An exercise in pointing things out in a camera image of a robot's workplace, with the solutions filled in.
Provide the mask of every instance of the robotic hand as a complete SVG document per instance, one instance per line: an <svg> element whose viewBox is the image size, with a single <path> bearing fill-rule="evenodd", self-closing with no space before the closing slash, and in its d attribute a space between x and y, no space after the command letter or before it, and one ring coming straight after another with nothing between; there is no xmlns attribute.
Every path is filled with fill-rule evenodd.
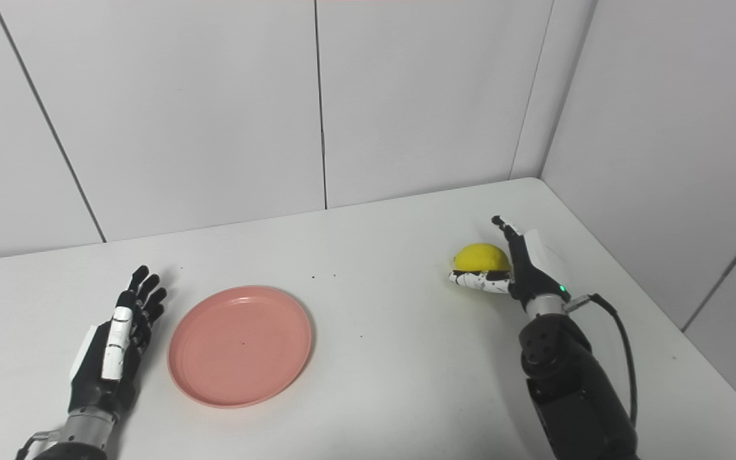
<svg viewBox="0 0 736 460"><path fill-rule="evenodd" d="M507 239L511 272L453 271L460 286L508 293L521 302L531 321L519 333L522 369L535 411L558 460L638 460L634 430L637 391L626 330L617 311L598 294L572 300L560 283L564 266L541 244L536 230L525 234L499 216L493 224ZM568 313L587 302L609 312L621 332L631 382L627 415L587 337Z"/></svg>
<svg viewBox="0 0 736 460"><path fill-rule="evenodd" d="M17 460L27 457L35 440L56 438L59 442L36 460L106 460L113 427L135 402L135 374L152 338L152 326L164 313L166 289L152 292L160 277L149 274L149 268L141 265L119 295L111 320L91 327L85 336L70 372L72 391L64 428L34 434Z"/></svg>

